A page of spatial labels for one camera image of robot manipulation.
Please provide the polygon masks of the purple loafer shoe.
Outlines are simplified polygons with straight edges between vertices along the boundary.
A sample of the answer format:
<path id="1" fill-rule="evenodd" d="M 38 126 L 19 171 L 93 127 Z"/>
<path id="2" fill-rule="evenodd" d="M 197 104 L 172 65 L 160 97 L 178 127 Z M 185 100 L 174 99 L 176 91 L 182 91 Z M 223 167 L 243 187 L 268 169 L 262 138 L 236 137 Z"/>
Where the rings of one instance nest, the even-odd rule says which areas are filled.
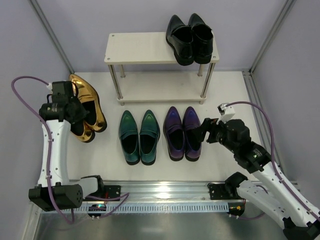
<path id="1" fill-rule="evenodd" d="M 196 162 L 201 155 L 202 143 L 197 140 L 193 129 L 200 126 L 199 117 L 195 109 L 189 106 L 184 113 L 182 127 L 185 138 L 185 157 L 188 161 Z"/>
<path id="2" fill-rule="evenodd" d="M 167 142 L 169 158 L 178 162 L 185 154 L 185 136 L 181 117 L 176 107 L 171 106 L 165 116 L 163 133 Z"/>

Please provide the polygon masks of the gold loafer shoe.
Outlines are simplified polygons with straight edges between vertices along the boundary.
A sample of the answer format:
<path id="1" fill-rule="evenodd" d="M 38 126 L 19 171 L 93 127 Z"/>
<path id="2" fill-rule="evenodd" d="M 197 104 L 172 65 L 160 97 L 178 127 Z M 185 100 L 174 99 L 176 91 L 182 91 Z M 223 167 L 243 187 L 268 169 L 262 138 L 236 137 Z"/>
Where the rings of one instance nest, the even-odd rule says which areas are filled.
<path id="1" fill-rule="evenodd" d="M 70 74 L 69 80 L 77 87 L 77 98 L 88 112 L 84 118 L 86 124 L 97 133 L 105 131 L 107 121 L 103 114 L 97 91 L 86 80 L 76 74 Z"/>
<path id="2" fill-rule="evenodd" d="M 70 131 L 82 143 L 90 143 L 96 136 L 95 131 L 84 120 L 72 124 Z"/>

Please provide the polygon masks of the green loafer shoe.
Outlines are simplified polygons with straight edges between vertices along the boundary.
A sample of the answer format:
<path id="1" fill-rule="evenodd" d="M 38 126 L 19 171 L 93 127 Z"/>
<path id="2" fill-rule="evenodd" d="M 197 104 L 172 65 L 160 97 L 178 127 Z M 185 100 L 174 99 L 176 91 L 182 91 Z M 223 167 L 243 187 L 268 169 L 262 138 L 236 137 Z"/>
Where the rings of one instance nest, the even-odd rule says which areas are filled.
<path id="1" fill-rule="evenodd" d="M 118 137 L 126 163 L 131 166 L 138 164 L 140 161 L 138 127 L 129 110 L 125 110 L 120 118 Z"/>
<path id="2" fill-rule="evenodd" d="M 141 122 L 139 140 L 140 157 L 144 165 L 153 165 L 157 156 L 157 145 L 160 139 L 160 127 L 154 113 L 148 109 Z"/>

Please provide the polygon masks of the black loafer shoe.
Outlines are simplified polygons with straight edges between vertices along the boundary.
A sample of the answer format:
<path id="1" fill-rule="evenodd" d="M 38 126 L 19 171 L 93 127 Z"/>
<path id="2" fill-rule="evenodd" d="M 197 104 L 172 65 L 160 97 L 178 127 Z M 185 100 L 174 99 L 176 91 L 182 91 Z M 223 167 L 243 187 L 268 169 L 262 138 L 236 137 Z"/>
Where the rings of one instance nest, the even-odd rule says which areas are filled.
<path id="1" fill-rule="evenodd" d="M 165 39 L 172 48 L 177 63 L 189 66 L 194 62 L 193 34 L 191 27 L 174 14 L 167 26 Z"/>
<path id="2" fill-rule="evenodd" d="M 194 61 L 197 64 L 208 64 L 212 59 L 214 35 L 212 29 L 197 14 L 193 13 L 188 21 L 193 36 Z"/>

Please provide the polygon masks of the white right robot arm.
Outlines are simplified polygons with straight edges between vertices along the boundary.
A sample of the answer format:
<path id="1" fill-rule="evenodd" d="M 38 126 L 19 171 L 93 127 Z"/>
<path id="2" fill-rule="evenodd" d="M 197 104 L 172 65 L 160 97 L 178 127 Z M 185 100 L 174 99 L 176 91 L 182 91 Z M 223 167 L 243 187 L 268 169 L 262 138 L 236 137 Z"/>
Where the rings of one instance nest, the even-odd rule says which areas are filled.
<path id="1" fill-rule="evenodd" d="M 259 189 L 245 175 L 236 172 L 224 182 L 231 197 L 246 199 L 272 218 L 288 240 L 314 240 L 320 235 L 320 210 L 290 183 L 271 155 L 252 141 L 250 130 L 240 119 L 227 122 L 206 118 L 193 129 L 198 142 L 219 143 L 233 153 L 235 161 L 268 189 Z"/>

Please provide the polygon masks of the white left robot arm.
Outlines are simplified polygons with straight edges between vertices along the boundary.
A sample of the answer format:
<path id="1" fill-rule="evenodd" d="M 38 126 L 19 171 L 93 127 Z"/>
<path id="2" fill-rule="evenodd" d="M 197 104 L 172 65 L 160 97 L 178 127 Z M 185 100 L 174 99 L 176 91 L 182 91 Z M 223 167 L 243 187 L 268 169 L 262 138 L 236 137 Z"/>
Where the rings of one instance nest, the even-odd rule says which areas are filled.
<path id="1" fill-rule="evenodd" d="M 72 124 L 85 118 L 88 111 L 78 99 L 71 81 L 52 83 L 52 93 L 39 109 L 43 130 L 42 170 L 37 185 L 28 191 L 31 202 L 45 212 L 76 209 L 91 194 L 103 191 L 99 175 L 70 182 L 67 170 L 68 137 Z"/>

